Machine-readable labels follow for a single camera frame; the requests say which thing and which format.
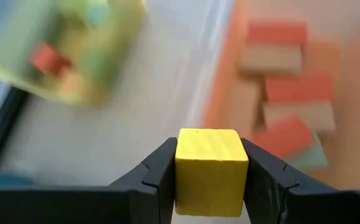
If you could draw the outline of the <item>yellow plastic bin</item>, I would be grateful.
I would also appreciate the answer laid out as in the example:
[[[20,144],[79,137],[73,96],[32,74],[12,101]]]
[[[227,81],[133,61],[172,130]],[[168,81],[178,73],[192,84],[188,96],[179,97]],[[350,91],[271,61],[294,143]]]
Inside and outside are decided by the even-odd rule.
[[[108,1],[110,10],[97,27],[86,22],[88,1]],[[145,0],[13,0],[0,23],[0,81],[37,96],[70,105],[98,106],[111,93],[116,75],[135,39]],[[44,74],[29,61],[46,42],[66,56],[86,79],[83,103],[68,103],[58,94],[59,76]]]

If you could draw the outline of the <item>teal small block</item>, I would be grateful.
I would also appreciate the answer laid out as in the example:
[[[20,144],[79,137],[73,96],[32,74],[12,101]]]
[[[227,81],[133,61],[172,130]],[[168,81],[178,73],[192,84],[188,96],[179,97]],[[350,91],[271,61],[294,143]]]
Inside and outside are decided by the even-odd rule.
[[[88,1],[86,5],[86,22],[97,28],[106,18],[110,6],[108,1]]]

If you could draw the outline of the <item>tan plank block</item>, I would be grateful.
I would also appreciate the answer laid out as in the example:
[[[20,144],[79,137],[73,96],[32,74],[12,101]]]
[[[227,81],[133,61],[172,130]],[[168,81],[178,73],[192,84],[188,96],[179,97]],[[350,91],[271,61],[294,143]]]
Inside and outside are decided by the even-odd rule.
[[[233,82],[225,99],[221,127],[237,131],[242,138],[249,138],[255,128],[259,101],[260,86],[256,81]]]
[[[267,125],[283,118],[298,116],[310,129],[316,132],[336,132],[333,107],[329,101],[267,103],[263,105],[263,114]]]
[[[249,72],[299,73],[302,68],[300,45],[246,45],[239,65]]]

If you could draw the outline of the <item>red wooden cube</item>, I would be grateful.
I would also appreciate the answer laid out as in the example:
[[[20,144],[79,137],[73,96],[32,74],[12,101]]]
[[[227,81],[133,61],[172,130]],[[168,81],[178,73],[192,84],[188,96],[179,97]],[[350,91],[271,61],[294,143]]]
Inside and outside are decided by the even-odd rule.
[[[71,61],[60,54],[53,46],[40,42],[29,57],[30,63],[44,74],[59,76],[65,69],[72,66]]]

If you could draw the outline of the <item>orange small block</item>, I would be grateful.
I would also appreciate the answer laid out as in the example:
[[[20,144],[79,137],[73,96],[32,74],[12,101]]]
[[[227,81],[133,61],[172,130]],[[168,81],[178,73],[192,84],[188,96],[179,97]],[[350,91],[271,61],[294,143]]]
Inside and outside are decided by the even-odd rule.
[[[68,103],[83,103],[86,99],[86,79],[75,70],[65,69],[59,83],[59,97]]]

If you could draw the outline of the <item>teal plank block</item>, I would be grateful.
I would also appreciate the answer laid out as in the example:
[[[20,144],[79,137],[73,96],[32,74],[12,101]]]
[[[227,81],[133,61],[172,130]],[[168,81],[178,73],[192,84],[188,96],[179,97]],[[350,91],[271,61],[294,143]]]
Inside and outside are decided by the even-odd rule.
[[[303,172],[328,165],[320,139],[315,132],[313,132],[313,143],[299,155],[286,159],[285,162]]]

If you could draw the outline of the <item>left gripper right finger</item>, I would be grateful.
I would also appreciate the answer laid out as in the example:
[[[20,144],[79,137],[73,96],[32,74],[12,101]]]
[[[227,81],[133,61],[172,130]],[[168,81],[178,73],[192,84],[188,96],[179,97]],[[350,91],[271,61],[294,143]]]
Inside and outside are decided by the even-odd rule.
[[[321,206],[334,188],[287,164],[242,138],[249,158],[244,202],[251,224],[330,224],[334,218]]]

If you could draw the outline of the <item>orange plastic bin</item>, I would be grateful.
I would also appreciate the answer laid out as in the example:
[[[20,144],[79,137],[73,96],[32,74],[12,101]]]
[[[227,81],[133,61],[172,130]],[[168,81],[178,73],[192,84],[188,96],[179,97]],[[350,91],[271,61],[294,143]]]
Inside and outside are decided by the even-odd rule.
[[[328,70],[337,86],[337,132],[321,137],[329,165],[310,173],[338,189],[360,189],[360,0],[233,1],[235,8],[230,13],[202,127],[221,127],[230,88],[240,77],[236,61],[247,23],[253,19],[304,20],[313,33],[308,66]]]

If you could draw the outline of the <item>yellow wooden cube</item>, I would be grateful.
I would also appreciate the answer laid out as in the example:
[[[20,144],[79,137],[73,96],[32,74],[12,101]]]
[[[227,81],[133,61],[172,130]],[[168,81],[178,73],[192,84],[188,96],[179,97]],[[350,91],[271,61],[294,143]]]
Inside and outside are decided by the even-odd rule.
[[[175,153],[176,213],[241,216],[248,164],[233,129],[180,129]]]

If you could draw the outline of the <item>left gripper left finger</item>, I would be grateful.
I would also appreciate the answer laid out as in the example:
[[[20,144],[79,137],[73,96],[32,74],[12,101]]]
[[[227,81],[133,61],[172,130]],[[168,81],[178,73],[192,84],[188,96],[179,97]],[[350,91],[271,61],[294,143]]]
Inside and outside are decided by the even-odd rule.
[[[114,224],[171,224],[176,138],[168,138],[135,168],[109,185]]]

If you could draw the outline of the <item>red plank block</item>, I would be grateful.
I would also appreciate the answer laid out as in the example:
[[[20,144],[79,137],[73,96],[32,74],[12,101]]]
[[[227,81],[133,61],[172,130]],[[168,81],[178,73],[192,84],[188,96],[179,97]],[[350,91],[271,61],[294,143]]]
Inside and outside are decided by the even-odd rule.
[[[270,102],[332,101],[335,85],[327,75],[266,78],[265,91]]]
[[[268,44],[304,44],[308,39],[308,26],[300,21],[252,21],[247,40]]]
[[[251,142],[282,159],[295,157],[313,143],[309,127],[297,116],[274,122],[254,133]]]

